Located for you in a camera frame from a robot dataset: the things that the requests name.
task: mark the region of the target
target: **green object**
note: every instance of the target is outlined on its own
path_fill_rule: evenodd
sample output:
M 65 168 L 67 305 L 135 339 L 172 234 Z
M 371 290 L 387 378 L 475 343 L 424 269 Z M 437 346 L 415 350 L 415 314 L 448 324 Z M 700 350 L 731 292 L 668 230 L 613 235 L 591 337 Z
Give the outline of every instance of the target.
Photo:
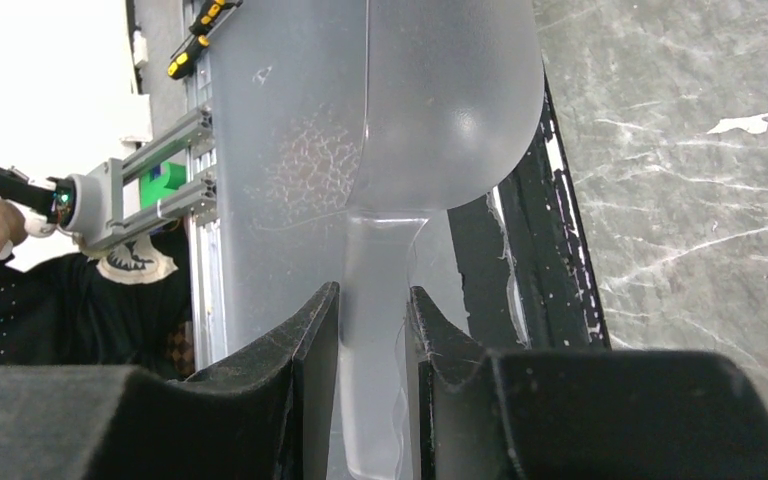
M 187 168 L 169 161 L 140 177 L 140 208 L 146 208 L 158 200 L 175 193 L 187 182 Z

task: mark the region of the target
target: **gray floor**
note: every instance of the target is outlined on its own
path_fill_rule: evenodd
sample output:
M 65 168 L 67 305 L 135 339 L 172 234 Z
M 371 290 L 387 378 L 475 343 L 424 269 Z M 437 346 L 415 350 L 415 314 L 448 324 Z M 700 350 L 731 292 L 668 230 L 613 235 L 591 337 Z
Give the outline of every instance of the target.
M 157 131 L 185 105 L 177 8 L 137 2 Z M 768 1 L 535 11 L 614 345 L 722 352 L 768 403 Z

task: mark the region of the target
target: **plaid fabric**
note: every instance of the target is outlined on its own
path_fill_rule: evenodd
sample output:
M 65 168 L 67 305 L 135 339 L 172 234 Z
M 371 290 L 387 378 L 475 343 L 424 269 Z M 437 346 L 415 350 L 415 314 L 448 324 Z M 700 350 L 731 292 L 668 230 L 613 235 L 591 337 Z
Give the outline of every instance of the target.
M 172 361 L 175 370 L 182 377 L 189 377 L 196 372 L 191 320 L 181 322 L 178 328 L 166 337 L 166 358 Z

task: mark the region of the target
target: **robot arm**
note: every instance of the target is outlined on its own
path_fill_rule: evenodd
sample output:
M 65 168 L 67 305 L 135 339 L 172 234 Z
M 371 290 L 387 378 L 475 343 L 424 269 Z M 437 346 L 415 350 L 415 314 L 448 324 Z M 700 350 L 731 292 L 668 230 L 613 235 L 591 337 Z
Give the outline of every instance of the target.
M 194 156 L 199 149 L 208 151 L 212 138 L 210 112 L 198 108 L 128 158 L 109 159 L 87 174 L 33 181 L 15 168 L 0 168 L 0 197 L 35 213 L 26 217 L 29 235 L 46 237 L 59 229 L 71 235 L 87 255 L 102 256 L 185 215 L 215 207 L 214 172 L 208 169 L 150 207 L 128 217 L 123 211 L 125 185 L 181 151 L 190 150 Z M 6 249 L 0 257 L 9 254 Z

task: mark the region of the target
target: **person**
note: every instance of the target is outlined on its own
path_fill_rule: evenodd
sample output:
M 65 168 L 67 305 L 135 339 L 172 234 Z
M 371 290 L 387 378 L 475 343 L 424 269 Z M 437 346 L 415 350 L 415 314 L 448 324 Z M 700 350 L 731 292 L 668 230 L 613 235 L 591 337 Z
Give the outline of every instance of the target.
M 22 213 L 0 200 L 0 252 L 26 237 Z M 106 259 L 72 253 L 27 272 L 8 265 L 12 255 L 0 260 L 0 365 L 134 364 L 165 379 L 189 373 L 168 355 L 170 336 L 191 316 L 185 228 L 144 239 L 148 253 L 145 245 L 135 253 L 135 243 Z M 147 264 L 167 267 L 143 281 L 111 273 Z

